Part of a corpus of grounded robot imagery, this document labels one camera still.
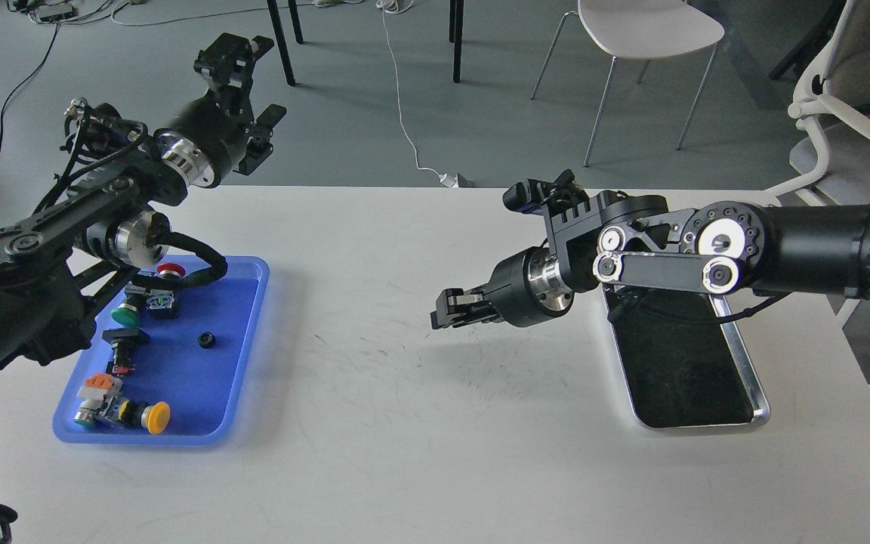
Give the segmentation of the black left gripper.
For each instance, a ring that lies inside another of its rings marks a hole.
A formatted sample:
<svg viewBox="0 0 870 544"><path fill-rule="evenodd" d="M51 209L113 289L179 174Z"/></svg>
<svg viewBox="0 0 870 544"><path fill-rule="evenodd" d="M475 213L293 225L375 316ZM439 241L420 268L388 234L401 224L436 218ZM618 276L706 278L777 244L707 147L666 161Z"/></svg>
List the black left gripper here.
<svg viewBox="0 0 870 544"><path fill-rule="evenodd" d="M160 159L187 186L214 188L231 172L251 175L273 154L273 129L287 109L270 104L255 118L248 98L256 61L274 45L265 36L222 33L198 52L193 69L207 82L208 95L154 134Z"/></svg>

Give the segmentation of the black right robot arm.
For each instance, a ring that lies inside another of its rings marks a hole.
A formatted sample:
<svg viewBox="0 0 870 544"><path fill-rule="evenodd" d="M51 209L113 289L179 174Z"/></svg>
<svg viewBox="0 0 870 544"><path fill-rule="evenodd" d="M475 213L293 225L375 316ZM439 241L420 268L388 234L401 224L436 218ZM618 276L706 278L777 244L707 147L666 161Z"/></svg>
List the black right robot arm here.
<svg viewBox="0 0 870 544"><path fill-rule="evenodd" d="M514 184L503 203L541 216L545 243L498 263L483 285L443 290L430 315L434 329L545 323L569 312L577 293L597 288L621 290L626 303L646 290L870 300L870 203L718 201L672 211L659 195L601 190L589 196L569 169L554 181Z"/></svg>

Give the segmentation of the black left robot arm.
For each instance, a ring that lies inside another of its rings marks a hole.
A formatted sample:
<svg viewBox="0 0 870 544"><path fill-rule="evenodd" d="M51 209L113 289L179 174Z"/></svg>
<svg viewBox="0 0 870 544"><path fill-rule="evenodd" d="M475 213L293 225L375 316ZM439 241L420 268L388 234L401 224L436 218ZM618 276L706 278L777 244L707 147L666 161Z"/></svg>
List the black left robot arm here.
<svg viewBox="0 0 870 544"><path fill-rule="evenodd" d="M0 369L89 348L97 315L129 283L176 292L227 274L225 257L173 231L152 203L179 206L191 186L250 175L272 155L286 110L255 115L251 89L273 46L221 34L194 62L207 91L154 133L110 104L70 103L65 170L30 217L0 227Z"/></svg>

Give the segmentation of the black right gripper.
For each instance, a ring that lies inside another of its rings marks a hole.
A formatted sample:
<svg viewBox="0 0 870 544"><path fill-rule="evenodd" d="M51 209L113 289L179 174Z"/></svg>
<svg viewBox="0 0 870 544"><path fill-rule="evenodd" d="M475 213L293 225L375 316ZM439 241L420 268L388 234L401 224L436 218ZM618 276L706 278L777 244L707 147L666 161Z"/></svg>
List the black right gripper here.
<svg viewBox="0 0 870 544"><path fill-rule="evenodd" d="M528 248L498 263L484 287L444 289L430 321L434 330L476 323L528 327L569 313L574 299L549 248Z"/></svg>

